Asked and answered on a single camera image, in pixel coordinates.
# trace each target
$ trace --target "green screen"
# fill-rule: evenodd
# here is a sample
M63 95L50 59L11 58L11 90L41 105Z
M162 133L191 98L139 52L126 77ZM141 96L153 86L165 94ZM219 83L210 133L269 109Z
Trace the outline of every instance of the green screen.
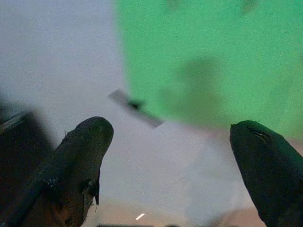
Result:
M228 129L303 132L300 0L116 1L125 71L151 114Z

